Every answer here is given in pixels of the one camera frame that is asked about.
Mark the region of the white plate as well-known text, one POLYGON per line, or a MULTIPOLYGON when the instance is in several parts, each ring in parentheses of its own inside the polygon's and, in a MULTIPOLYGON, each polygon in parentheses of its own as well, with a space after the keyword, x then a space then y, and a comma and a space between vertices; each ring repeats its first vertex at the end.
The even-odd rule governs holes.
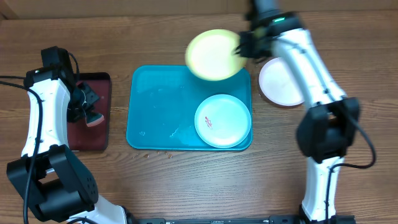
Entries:
POLYGON ((282 58, 273 58, 261 68, 259 88, 266 99, 282 107, 295 107, 304 102, 290 68, 282 58))

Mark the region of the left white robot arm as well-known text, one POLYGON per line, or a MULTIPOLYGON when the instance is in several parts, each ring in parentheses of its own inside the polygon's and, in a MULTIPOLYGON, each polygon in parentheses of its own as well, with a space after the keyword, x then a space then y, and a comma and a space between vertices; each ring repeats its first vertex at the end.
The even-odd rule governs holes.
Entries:
POLYGON ((98 192, 93 174, 73 147, 106 147, 111 80, 107 73, 81 74, 73 54, 41 51, 42 67, 28 71, 20 88, 30 100, 29 130, 21 157, 6 174, 23 200, 24 223, 135 223, 123 206, 98 192))

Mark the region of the yellow-green plate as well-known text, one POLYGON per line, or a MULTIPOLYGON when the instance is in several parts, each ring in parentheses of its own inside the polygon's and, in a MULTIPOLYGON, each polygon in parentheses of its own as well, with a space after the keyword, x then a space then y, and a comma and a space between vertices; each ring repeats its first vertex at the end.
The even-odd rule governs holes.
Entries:
POLYGON ((198 78, 220 81, 237 74, 247 58, 236 53, 239 35, 225 29, 213 29, 198 34, 185 51, 185 63, 198 78))

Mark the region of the red and green sponge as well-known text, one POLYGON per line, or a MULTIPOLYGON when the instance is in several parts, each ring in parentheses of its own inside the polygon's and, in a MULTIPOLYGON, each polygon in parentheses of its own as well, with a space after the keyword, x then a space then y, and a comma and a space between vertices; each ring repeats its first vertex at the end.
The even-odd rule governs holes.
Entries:
POLYGON ((97 126, 104 121, 104 116, 101 113, 89 111, 85 115, 86 125, 90 127, 97 126))

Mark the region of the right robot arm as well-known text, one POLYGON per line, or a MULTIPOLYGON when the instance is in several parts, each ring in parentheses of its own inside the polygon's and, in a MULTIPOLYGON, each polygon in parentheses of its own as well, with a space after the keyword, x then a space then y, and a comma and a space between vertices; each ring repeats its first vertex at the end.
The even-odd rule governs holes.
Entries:
POLYGON ((305 195, 299 223, 355 223, 337 215, 335 193, 347 149, 356 128, 347 118, 359 116, 359 102, 348 98, 330 75, 310 31, 295 12, 277 1, 252 0, 246 15, 250 29, 240 32, 237 54, 246 58, 279 57, 292 72, 303 96, 305 115, 296 131, 298 148, 307 158, 305 195))

